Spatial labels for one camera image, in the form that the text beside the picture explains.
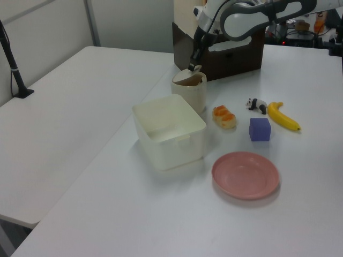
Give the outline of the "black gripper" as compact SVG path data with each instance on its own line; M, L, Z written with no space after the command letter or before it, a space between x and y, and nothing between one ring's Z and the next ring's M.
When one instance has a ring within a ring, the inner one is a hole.
M202 52L214 45L218 37L217 33L209 33L204 31L200 26L196 28L193 36L193 53L190 56L188 69L194 71L195 67L201 64Z

